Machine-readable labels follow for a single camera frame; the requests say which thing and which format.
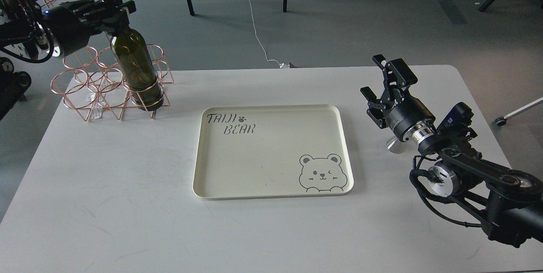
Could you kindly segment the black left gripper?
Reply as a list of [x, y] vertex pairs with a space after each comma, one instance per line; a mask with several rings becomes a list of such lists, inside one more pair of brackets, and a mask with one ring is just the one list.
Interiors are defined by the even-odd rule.
[[[129, 27], [128, 13], [136, 11], [133, 0], [76, 0], [64, 2], [45, 14], [45, 24], [53, 35], [53, 57], [66, 57], [84, 48], [93, 35], [107, 32], [117, 36]], [[83, 15], [84, 23], [76, 15]]]

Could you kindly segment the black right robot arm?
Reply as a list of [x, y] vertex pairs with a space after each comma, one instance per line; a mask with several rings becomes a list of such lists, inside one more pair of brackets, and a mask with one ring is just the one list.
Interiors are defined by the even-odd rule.
[[370, 87], [361, 88], [368, 101], [367, 113], [380, 128], [390, 128], [394, 144], [409, 140], [417, 145], [409, 174], [422, 202], [438, 217], [429, 201], [455, 203], [475, 217], [477, 223], [447, 221], [464, 227], [479, 227], [489, 240], [520, 247], [526, 240], [543, 237], [542, 182], [520, 170], [484, 160], [470, 141], [477, 135], [470, 127], [473, 112], [459, 102], [434, 126], [435, 116], [409, 92], [418, 79], [402, 59], [373, 56], [384, 77], [384, 92], [378, 98]]

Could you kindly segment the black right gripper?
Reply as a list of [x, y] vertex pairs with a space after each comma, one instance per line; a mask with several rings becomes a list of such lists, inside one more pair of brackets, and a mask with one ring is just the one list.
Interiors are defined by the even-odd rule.
[[378, 54], [372, 60], [382, 70], [384, 92], [378, 99], [370, 87], [360, 88], [368, 101], [367, 114], [380, 129], [389, 127], [400, 141], [406, 142], [410, 128], [421, 121], [432, 125], [436, 118], [417, 97], [409, 97], [409, 87], [418, 78], [403, 59], [386, 60]]

